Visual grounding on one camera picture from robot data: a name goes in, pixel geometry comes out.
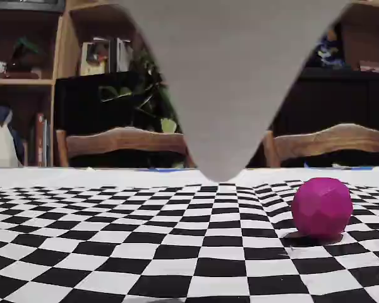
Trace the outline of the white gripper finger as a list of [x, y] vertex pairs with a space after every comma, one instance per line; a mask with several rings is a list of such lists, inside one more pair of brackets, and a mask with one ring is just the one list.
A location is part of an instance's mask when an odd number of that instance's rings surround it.
[[191, 155], [228, 181], [256, 152], [348, 1], [123, 1], [169, 87]]

